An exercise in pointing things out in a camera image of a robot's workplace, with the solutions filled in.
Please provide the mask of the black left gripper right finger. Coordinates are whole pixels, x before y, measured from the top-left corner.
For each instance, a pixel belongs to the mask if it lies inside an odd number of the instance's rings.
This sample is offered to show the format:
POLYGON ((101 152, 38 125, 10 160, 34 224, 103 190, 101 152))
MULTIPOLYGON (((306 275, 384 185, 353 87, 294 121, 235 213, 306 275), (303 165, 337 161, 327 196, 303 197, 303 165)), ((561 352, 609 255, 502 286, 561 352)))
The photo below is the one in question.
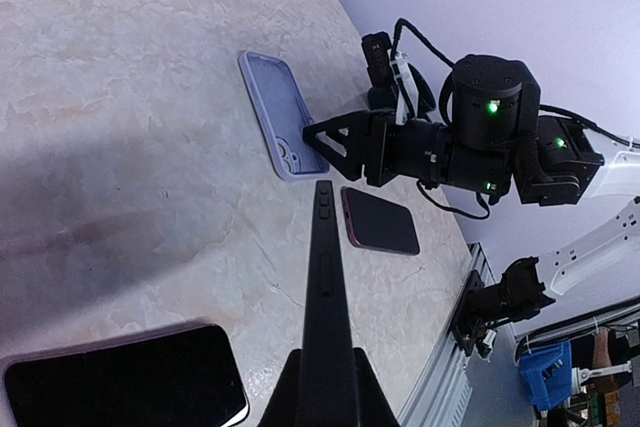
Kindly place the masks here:
POLYGON ((359 425, 399 427, 365 351, 353 349, 359 398, 359 425))

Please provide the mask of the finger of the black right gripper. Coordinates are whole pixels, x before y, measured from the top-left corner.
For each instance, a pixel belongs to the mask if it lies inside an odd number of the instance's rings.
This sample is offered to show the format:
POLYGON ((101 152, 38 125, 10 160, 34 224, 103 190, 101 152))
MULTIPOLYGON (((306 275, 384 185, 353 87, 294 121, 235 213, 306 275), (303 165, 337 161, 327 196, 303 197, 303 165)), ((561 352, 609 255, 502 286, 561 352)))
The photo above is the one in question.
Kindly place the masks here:
POLYGON ((360 147, 352 147, 342 155, 330 146, 322 146, 320 154, 347 180, 357 181, 363 177, 364 154, 360 147))
POLYGON ((359 157, 363 141, 368 131, 370 113, 366 110, 355 111, 330 118, 305 127, 303 140, 323 156, 338 151, 323 141, 330 139, 343 148, 345 157, 359 157))

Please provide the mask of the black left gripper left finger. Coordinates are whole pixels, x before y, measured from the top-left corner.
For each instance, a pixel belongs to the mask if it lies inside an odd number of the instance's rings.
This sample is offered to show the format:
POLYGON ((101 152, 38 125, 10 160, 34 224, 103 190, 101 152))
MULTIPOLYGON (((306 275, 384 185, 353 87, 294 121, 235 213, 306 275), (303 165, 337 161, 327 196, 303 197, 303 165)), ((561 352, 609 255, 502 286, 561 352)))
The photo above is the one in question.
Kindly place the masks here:
POLYGON ((292 350, 261 417, 261 427, 294 427, 298 405, 301 349, 292 350))

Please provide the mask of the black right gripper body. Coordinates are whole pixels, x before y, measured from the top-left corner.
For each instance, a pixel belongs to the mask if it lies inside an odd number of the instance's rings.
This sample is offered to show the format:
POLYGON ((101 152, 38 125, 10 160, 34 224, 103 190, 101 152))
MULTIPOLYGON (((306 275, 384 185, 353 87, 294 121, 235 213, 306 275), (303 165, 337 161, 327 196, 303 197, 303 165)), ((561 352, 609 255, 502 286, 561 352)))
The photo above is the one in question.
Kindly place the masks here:
POLYGON ((449 173, 450 129, 424 119, 396 125, 390 115, 371 114, 362 159, 368 185, 383 187, 405 176, 438 187, 449 173))

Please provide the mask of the black smartphone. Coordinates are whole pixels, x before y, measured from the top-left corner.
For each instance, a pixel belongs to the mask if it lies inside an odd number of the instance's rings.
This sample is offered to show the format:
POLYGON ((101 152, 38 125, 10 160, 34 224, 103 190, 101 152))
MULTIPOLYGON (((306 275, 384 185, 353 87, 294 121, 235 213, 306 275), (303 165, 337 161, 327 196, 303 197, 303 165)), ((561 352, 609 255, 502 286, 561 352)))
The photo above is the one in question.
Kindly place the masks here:
POLYGON ((357 426, 357 376, 333 185, 316 183, 313 201, 298 426, 357 426))

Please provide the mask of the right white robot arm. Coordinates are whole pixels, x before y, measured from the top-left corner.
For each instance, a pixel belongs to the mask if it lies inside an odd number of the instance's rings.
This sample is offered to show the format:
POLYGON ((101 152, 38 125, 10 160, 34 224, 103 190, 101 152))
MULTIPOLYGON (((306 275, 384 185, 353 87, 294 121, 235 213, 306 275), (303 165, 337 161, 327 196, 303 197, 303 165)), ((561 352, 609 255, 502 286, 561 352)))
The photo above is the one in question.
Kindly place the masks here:
POLYGON ((438 123, 419 115, 408 63, 395 60, 391 67, 399 89, 395 109, 356 111, 303 131, 304 141, 345 178, 381 187, 405 176, 421 191, 447 185, 473 192, 483 208, 510 190, 541 207, 626 197, 612 219, 541 256, 539 274, 556 297, 638 250, 636 140, 542 104, 538 83, 520 61, 469 55, 456 62, 438 100, 438 123))

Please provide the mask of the dark red phone right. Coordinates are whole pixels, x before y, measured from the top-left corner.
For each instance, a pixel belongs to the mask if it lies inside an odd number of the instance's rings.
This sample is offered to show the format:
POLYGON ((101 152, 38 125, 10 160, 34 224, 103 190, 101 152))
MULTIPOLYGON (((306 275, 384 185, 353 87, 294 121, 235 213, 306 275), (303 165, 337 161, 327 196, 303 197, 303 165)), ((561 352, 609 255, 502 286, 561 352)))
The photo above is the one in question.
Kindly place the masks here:
POLYGON ((354 247, 420 254, 413 217, 406 207, 350 187, 341 189, 341 201, 347 235, 354 247))

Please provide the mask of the black phone centre table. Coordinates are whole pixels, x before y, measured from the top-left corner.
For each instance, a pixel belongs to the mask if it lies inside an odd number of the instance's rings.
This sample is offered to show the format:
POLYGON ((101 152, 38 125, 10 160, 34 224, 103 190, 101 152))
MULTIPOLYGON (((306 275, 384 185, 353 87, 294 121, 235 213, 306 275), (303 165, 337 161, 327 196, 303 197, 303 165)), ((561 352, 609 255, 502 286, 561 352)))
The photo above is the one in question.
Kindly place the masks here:
POLYGON ((236 426, 250 403, 230 340, 191 323, 14 359, 18 426, 236 426))

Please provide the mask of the blue plastic bin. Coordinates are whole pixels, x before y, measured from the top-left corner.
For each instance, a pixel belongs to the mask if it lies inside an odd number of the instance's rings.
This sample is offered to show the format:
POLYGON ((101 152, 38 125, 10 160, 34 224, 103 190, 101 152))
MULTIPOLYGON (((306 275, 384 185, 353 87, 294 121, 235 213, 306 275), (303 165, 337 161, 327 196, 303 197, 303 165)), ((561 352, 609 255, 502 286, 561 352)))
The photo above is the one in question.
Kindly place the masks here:
POLYGON ((538 411, 552 410, 572 395, 572 351, 569 341, 525 352, 518 368, 529 404, 538 411))

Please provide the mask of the aluminium front rail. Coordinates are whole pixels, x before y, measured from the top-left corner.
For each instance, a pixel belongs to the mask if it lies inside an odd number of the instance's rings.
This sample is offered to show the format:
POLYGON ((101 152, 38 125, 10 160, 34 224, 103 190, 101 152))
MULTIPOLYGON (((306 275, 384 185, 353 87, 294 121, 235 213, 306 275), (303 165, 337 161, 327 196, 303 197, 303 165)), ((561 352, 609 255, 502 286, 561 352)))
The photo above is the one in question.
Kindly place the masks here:
POLYGON ((401 426, 462 424, 473 388, 467 376, 469 357, 449 331, 452 319, 450 315, 400 411, 401 426))

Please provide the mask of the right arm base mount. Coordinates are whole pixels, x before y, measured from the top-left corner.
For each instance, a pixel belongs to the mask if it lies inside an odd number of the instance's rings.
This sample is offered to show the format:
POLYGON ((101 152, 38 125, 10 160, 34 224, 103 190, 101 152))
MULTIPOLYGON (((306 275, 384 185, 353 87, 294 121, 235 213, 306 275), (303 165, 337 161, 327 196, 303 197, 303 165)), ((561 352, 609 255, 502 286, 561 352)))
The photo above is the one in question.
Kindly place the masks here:
POLYGON ((478 353, 488 357, 499 327, 530 320, 555 302, 545 294, 545 284, 538 278, 538 262, 537 257, 520 258, 492 285, 484 284, 478 270, 470 272, 450 325, 466 356, 478 353))

